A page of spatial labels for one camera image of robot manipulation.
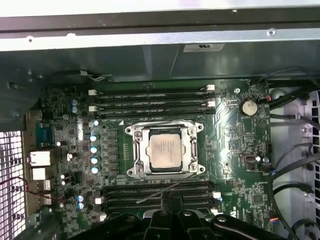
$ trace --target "ventilation grille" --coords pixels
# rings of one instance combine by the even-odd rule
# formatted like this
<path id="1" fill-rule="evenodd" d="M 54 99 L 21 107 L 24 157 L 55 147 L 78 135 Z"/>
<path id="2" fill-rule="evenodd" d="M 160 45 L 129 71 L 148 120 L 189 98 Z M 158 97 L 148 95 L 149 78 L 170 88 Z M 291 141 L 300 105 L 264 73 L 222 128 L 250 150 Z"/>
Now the ventilation grille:
<path id="1" fill-rule="evenodd" d="M 0 132 L 0 182 L 24 177 L 20 131 Z M 26 228 L 25 184 L 12 179 L 0 185 L 0 240 L 12 240 Z"/>

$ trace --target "cpu socket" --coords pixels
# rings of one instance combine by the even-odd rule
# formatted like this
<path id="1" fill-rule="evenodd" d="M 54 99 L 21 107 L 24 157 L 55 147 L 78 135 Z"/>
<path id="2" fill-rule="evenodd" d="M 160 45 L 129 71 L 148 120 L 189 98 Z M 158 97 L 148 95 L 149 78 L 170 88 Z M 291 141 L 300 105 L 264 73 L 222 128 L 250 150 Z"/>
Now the cpu socket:
<path id="1" fill-rule="evenodd" d="M 197 133 L 204 126 L 187 120 L 139 122 L 125 128 L 132 136 L 134 164 L 127 175 L 141 180 L 181 179 L 201 174 Z"/>

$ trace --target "green circuit board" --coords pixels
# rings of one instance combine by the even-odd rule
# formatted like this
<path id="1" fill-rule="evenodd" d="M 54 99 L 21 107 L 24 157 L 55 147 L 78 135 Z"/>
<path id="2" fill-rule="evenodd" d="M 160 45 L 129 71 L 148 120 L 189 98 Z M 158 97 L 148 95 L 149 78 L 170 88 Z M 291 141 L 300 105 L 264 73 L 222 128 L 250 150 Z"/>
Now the green circuit board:
<path id="1" fill-rule="evenodd" d="M 94 89 L 104 96 L 108 96 L 108 93 L 118 93 L 120 96 L 118 99 L 123 101 L 128 98 L 126 93 L 135 91 L 147 94 L 156 90 L 170 90 L 171 93 L 174 93 L 175 90 L 178 92 L 187 88 L 202 90 L 206 86 L 214 86 L 212 95 L 209 97 L 213 99 L 211 100 L 214 101 L 215 107 L 210 108 L 210 111 L 193 113 L 193 110 L 189 109 L 179 115 L 179 110 L 177 110 L 177 112 L 171 112 L 174 114 L 163 116 L 161 112 L 149 112 L 148 116 L 142 117 L 124 110 L 115 116 L 112 114 L 99 115 L 97 111 L 88 111 L 94 99 L 88 95 L 88 89 Z M 51 127 L 55 143 L 57 141 L 67 143 L 66 146 L 61 147 L 62 159 L 57 165 L 57 176 L 67 172 L 81 173 L 77 184 L 58 185 L 57 191 L 59 194 L 64 194 L 71 188 L 75 197 L 77 195 L 85 197 L 84 209 L 77 208 L 75 199 L 70 200 L 59 209 L 65 236 L 71 237 L 91 228 L 100 221 L 102 212 L 106 212 L 108 218 L 121 213 L 132 213 L 142 217 L 148 209 L 132 205 L 130 199 L 127 205 L 132 206 L 128 208 L 117 208 L 111 211 L 112 207 L 108 208 L 112 206 L 112 203 L 108 203 L 102 209 L 96 208 L 94 203 L 96 191 L 106 188 L 112 190 L 112 187 L 115 189 L 130 186 L 152 187 L 177 181 L 176 179 L 141 181 L 126 174 L 134 166 L 133 137 L 126 134 L 126 127 L 141 122 L 174 120 L 193 121 L 204 126 L 203 131 L 197 134 L 197 152 L 198 162 L 205 167 L 205 172 L 186 181 L 185 190 L 192 191 L 193 187 L 187 187 L 188 183 L 197 182 L 200 185 L 196 185 L 194 190 L 202 189 L 205 184 L 209 183 L 210 186 L 214 186 L 215 191 L 221 193 L 221 199 L 215 200 L 210 207 L 208 205 L 199 207 L 196 202 L 194 205 L 190 204 L 189 208 L 200 211 L 208 219 L 213 214 L 210 211 L 212 208 L 218 213 L 225 213 L 265 228 L 269 222 L 271 210 L 267 197 L 267 177 L 270 174 L 269 159 L 271 157 L 270 113 L 269 105 L 264 101 L 268 93 L 267 83 L 258 86 L 251 85 L 250 79 L 143 83 L 101 81 L 95 82 L 90 88 L 72 86 L 45 89 L 42 95 L 45 127 Z M 246 100 L 257 103 L 257 112 L 253 116 L 241 111 L 242 104 Z M 92 135 L 99 136 L 99 139 L 91 142 L 90 136 Z M 90 151 L 91 147 L 97 147 L 98 152 L 93 154 Z M 77 157 L 68 160 L 67 154 L 70 152 L 77 153 Z M 96 174 L 92 173 L 94 165 L 91 163 L 91 158 L 93 155 L 99 158 L 96 164 L 98 169 Z"/>

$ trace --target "motherboard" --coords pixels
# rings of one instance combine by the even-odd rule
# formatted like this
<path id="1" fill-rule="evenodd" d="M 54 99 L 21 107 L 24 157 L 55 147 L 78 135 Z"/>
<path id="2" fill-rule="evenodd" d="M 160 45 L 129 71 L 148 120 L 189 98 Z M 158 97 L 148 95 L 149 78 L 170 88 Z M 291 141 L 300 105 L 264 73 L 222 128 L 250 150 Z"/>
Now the motherboard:
<path id="1" fill-rule="evenodd" d="M 268 94 L 250 79 L 45 88 L 36 145 L 61 154 L 44 182 L 66 199 L 57 206 L 64 236 L 122 213 L 143 218 L 163 191 L 205 219 L 224 213 L 266 228 Z"/>

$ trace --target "sticker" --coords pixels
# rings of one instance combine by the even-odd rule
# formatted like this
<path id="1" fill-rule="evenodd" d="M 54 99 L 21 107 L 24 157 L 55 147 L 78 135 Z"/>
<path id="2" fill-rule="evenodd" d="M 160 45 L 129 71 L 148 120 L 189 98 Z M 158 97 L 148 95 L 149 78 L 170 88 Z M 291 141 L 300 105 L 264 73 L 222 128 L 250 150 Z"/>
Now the sticker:
<path id="1" fill-rule="evenodd" d="M 198 53 L 198 52 L 219 52 L 224 43 L 203 43 L 203 44 L 187 44 L 184 46 L 184 53 Z"/>

